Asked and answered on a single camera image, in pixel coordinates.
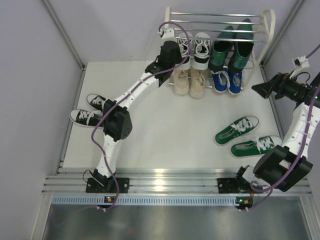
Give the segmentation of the black white sneaker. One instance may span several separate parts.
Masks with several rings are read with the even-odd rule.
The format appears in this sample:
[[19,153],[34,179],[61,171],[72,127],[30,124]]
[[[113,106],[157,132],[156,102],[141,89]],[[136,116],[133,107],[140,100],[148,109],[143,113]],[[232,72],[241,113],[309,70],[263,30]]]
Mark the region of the black white sneaker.
[[210,36],[205,32],[198,32],[194,39],[194,53],[192,67],[204,71],[208,68],[211,50]]
[[190,54],[188,54],[188,52],[191,51],[191,48],[189,47],[188,39],[187,39],[186,34],[184,32],[182,32],[178,36],[177,43],[178,43],[179,48],[180,48],[180,53],[181,53],[182,59],[187,57],[186,61],[182,65],[180,65],[177,68],[177,70],[186,71],[191,66]]

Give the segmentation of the beige lace sneaker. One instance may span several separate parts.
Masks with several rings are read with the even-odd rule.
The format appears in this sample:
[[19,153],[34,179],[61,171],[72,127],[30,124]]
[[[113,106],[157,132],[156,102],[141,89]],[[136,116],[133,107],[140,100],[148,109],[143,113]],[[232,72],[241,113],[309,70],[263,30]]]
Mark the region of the beige lace sneaker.
[[200,99],[204,97],[206,76],[204,70],[198,70],[195,68],[190,69],[190,95],[195,99]]
[[186,95],[189,92],[189,71],[174,70],[173,72],[174,91],[178,95]]

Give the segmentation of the blue sneaker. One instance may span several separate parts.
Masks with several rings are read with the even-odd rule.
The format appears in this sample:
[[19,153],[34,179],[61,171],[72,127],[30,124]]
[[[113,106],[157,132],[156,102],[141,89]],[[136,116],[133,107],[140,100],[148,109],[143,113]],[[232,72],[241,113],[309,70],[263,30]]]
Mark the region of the blue sneaker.
[[225,70],[211,71],[214,90],[222,94],[230,87],[230,78]]
[[242,91],[242,83],[243,83],[243,73],[238,72],[234,73],[232,71],[228,72],[229,76],[229,87],[228,91],[231,95],[238,95]]

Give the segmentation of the dark green leather shoe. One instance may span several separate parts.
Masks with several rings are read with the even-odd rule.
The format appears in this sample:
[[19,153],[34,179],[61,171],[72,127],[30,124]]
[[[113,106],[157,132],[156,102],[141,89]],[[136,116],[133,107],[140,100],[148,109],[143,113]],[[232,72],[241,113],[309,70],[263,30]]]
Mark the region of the dark green leather shoe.
[[233,43],[230,39],[234,37],[233,26],[227,26],[223,32],[221,32],[211,45],[210,57],[208,62],[208,68],[213,72],[219,72],[223,70],[223,66],[227,59],[229,51],[233,47]]
[[252,22],[249,18],[244,19],[234,33],[233,54],[228,62],[228,70],[232,73],[241,73],[248,63],[254,47],[254,33]]

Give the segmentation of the green sneaker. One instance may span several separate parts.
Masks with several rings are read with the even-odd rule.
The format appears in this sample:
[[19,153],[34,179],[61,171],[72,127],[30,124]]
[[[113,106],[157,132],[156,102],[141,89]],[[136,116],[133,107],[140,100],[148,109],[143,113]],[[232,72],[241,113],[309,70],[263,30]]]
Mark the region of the green sneaker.
[[218,145],[224,146],[233,139],[252,132],[258,126],[259,122],[260,121],[256,116],[243,116],[218,132],[215,135],[214,140]]
[[281,143],[282,139],[279,136],[267,135],[237,143],[231,147],[230,151],[231,154],[236,158],[261,156],[270,152],[273,148]]

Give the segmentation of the black low sneaker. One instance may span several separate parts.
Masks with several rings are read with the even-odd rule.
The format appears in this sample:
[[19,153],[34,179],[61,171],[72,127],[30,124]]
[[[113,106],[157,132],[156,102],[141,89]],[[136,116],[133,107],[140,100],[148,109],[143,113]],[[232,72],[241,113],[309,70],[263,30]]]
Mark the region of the black low sneaker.
[[87,103],[95,110],[98,110],[101,112],[103,111],[103,107],[106,100],[107,99],[105,97],[99,94],[94,94],[94,93],[88,94],[86,97]]
[[70,112],[69,118],[74,124],[80,127],[95,128],[102,119],[102,114],[99,110],[87,111],[75,109]]

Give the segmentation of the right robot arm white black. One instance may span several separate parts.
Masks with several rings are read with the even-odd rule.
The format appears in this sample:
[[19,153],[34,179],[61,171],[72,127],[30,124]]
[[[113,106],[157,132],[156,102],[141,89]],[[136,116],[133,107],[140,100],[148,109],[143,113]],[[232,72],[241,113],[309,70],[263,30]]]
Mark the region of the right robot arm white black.
[[264,154],[254,167],[241,167],[234,179],[236,191],[252,189],[264,193],[273,189],[288,191],[312,169],[308,162],[308,147],[320,122],[320,77],[311,84],[297,82],[296,77],[278,73],[271,80],[252,86],[252,90],[267,99],[286,97],[296,103],[292,123],[281,144]]

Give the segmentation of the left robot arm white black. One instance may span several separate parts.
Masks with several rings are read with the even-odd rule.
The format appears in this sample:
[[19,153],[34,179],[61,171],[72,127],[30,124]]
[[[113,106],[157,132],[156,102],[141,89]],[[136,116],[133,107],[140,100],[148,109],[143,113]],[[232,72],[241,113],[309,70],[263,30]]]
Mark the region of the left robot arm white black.
[[108,99],[103,104],[102,119],[97,124],[103,127],[103,146],[91,138],[101,150],[100,162],[92,178],[103,193],[109,193],[114,188],[120,144],[133,129],[129,110],[168,80],[175,66],[182,61],[179,44],[172,40],[165,41],[160,47],[160,54],[146,67],[140,79],[122,96],[115,100]]

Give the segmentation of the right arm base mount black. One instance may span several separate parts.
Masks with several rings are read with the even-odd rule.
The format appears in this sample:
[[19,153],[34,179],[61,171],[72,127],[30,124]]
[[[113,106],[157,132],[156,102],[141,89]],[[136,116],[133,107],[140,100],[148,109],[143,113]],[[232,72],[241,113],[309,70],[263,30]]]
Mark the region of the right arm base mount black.
[[241,177],[218,178],[217,186],[220,194],[249,194],[252,191],[250,184]]

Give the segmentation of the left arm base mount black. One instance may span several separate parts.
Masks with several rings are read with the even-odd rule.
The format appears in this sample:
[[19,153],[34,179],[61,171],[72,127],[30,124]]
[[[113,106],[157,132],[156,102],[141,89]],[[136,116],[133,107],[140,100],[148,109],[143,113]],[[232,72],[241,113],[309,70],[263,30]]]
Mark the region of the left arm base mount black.
[[117,192],[119,192],[120,194],[128,193],[130,179],[126,177],[117,177],[116,180],[118,183],[119,191],[117,190],[117,185],[113,178],[106,179],[106,182],[98,182],[93,177],[90,177],[87,180],[85,192],[92,193],[92,194],[97,194],[97,193],[99,194],[114,193],[115,194]]

